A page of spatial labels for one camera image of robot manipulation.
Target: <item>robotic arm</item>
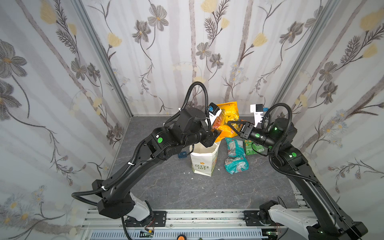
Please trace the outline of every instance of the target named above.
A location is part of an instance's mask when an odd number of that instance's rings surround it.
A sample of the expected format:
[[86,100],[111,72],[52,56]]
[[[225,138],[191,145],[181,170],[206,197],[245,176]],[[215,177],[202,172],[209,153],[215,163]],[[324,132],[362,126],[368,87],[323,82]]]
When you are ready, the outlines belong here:
[[[197,108],[186,108],[195,85],[201,86],[204,91],[205,113]],[[288,110],[288,119],[278,118],[271,123],[269,113],[277,106]],[[264,128],[267,117],[268,125]],[[354,222],[330,197],[314,175],[307,159],[291,145],[297,129],[292,124],[292,111],[288,105],[279,103],[272,106],[265,114],[261,128],[245,121],[230,121],[228,125],[241,138],[268,148],[271,166],[296,185],[318,218],[317,221],[302,218],[278,203],[269,201],[260,206],[260,221],[279,222],[312,240],[356,240],[367,233],[362,222]],[[92,183],[93,190],[74,192],[72,197],[97,206],[101,215],[121,218],[123,221],[123,217],[127,215],[129,217],[126,222],[134,222],[141,227],[148,226],[154,219],[154,213],[147,201],[137,199],[130,192],[131,188],[152,168],[180,153],[184,147],[198,142],[210,147],[219,135],[220,131],[211,129],[207,91],[202,83],[194,82],[188,89],[180,111],[168,119],[163,127],[154,129],[143,139],[125,166],[106,180],[95,180]],[[96,203],[82,197],[93,194],[101,200]]]

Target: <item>orange plastic bag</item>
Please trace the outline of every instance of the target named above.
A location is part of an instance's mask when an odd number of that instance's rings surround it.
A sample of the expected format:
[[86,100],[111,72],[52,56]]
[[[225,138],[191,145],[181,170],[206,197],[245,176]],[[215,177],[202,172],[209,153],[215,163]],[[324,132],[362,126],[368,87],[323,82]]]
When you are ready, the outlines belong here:
[[228,121],[239,121],[237,102],[222,103],[217,105],[221,109],[220,115],[214,121],[212,128],[221,130],[215,142],[220,142],[225,137],[235,137],[237,134],[228,126]]

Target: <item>gray tabletop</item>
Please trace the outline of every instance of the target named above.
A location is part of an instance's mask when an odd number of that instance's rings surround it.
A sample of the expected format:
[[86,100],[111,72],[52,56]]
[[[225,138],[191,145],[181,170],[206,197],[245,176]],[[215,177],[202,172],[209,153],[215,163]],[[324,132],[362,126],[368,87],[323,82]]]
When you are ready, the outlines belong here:
[[[168,118],[133,117],[112,173],[130,160],[140,140]],[[246,156],[249,169],[233,175],[225,170],[226,158],[227,143],[223,139],[215,169],[209,177],[193,173],[189,156],[182,159],[172,156],[144,176],[131,192],[141,200],[148,200],[153,209],[259,208],[269,200],[277,201],[277,196],[283,199],[287,208],[298,207],[288,178],[276,172],[267,157]]]

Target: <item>floral wallpaper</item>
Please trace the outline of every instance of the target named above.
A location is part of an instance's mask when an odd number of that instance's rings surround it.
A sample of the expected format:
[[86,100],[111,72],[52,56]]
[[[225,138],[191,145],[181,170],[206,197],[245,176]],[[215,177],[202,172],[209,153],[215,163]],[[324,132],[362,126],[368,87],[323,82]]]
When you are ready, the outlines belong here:
[[[293,144],[355,221],[363,239],[384,234],[384,4],[343,0],[282,102],[293,109]],[[285,111],[278,111],[285,116]]]
[[[173,114],[201,81],[210,101],[270,105],[324,0],[83,0],[134,114]],[[190,106],[203,108],[193,90]]]
[[0,231],[74,239],[128,117],[70,2],[0,3]]

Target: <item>yellow package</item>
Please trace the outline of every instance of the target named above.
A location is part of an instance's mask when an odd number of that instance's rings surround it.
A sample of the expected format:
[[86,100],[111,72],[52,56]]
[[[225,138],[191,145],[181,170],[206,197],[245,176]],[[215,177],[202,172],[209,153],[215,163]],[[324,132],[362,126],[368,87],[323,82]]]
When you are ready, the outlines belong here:
[[220,115],[214,121],[212,128],[221,130],[215,142],[220,142],[225,137],[235,137],[237,134],[228,126],[228,121],[239,121],[237,102],[222,103],[217,105],[221,109]]

